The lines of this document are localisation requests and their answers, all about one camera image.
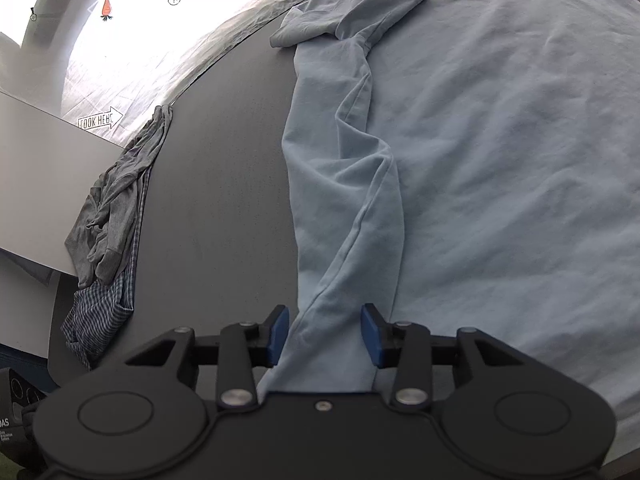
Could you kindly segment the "light blue printed t-shirt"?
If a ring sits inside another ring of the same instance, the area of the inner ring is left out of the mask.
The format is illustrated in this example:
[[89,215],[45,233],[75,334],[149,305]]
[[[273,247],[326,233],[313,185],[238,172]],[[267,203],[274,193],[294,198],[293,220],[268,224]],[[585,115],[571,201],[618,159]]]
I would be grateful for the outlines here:
[[282,148],[299,312],[270,391],[390,388],[359,312],[474,326],[639,440],[637,0],[307,0]]

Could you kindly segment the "blue checkered shorts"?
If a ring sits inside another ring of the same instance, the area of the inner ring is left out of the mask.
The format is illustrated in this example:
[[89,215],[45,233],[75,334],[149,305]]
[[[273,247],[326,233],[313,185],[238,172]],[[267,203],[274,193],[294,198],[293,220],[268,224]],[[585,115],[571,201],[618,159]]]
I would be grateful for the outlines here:
[[65,347],[93,370],[116,335],[134,314],[134,293],[143,214],[152,169],[142,174],[125,265],[111,285],[94,283],[74,293],[72,307],[61,324]]

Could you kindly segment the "grey crumpled garment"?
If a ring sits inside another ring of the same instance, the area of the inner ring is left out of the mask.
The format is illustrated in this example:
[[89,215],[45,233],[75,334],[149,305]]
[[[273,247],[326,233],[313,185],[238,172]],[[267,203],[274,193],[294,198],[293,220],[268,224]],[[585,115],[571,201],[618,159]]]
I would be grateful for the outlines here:
[[90,188],[65,240],[80,288],[111,284],[122,270],[134,235],[142,180],[160,154],[171,119],[171,107],[158,106]]

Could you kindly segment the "white storage box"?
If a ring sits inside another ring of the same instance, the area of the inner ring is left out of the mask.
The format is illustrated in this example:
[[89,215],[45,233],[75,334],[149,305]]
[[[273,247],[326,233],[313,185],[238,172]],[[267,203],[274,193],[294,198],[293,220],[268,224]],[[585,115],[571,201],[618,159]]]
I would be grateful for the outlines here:
[[1,248],[73,275],[66,237],[122,149],[6,93],[0,128]]

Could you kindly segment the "white printed curtain sheet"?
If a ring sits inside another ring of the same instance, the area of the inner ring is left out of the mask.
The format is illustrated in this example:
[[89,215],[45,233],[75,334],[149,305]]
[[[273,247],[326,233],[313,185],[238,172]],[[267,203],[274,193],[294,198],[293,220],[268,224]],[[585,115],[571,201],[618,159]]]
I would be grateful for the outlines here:
[[270,0],[1,0],[1,89],[124,145],[225,22]]

